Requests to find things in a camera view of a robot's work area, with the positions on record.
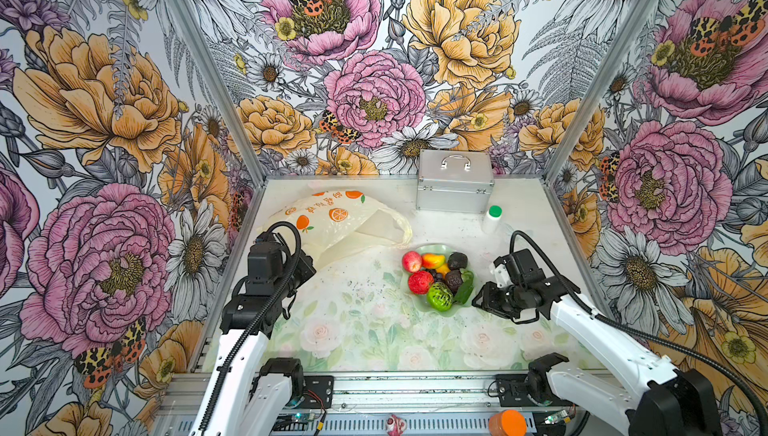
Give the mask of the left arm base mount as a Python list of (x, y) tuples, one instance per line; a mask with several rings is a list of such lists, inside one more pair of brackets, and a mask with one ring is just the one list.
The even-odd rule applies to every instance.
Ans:
[(324, 374), (305, 374), (304, 386), (297, 408), (302, 410), (331, 408), (334, 397), (335, 378)]

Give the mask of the red yellow apple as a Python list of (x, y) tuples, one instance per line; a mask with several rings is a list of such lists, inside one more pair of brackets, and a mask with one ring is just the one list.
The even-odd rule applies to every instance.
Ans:
[(422, 255), (416, 251), (409, 251), (402, 256), (401, 264), (409, 274), (419, 272), (422, 269)]

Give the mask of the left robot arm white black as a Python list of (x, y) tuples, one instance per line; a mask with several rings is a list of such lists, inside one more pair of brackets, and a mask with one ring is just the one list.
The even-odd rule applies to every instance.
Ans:
[(247, 274), (225, 305), (214, 370), (189, 433), (268, 435), (285, 407), (302, 397), (303, 370), (295, 358), (262, 358), (276, 322), (290, 317), (298, 288), (315, 274), (312, 260), (280, 235), (260, 235)]

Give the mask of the cream translucent plastic bag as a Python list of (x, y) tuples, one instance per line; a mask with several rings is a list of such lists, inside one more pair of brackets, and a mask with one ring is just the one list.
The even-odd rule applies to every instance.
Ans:
[(413, 235), (405, 216), (357, 190), (328, 190), (296, 200), (259, 230), (278, 221), (297, 228), (302, 250), (317, 269), (373, 247), (405, 245)]

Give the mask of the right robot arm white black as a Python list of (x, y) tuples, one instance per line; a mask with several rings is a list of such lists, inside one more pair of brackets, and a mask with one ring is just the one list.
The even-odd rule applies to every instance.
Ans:
[(623, 435), (720, 435), (720, 412), (710, 381), (683, 371), (609, 322), (579, 288), (559, 272), (546, 276), (528, 249), (500, 256), (475, 308), (523, 323), (545, 319), (566, 331), (610, 372), (609, 383), (559, 353), (536, 358), (511, 390), (539, 405), (573, 403)]

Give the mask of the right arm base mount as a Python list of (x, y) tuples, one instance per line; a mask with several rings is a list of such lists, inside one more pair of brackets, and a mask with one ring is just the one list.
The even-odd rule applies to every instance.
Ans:
[(531, 393), (527, 377), (522, 374), (499, 374), (494, 385), (501, 407), (548, 407), (551, 400), (536, 399)]

